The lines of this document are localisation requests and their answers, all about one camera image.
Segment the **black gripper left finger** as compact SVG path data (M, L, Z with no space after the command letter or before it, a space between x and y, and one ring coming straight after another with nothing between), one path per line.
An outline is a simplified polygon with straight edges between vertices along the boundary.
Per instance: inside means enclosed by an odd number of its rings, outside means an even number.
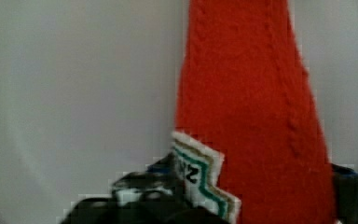
M79 201L59 224L229 224L185 198L173 171L173 154L111 186L108 197Z

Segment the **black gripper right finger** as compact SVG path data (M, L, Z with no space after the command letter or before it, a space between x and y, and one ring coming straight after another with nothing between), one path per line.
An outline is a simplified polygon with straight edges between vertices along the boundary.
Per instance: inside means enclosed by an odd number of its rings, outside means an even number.
M332 165L340 224L358 224L358 173L348 167Z

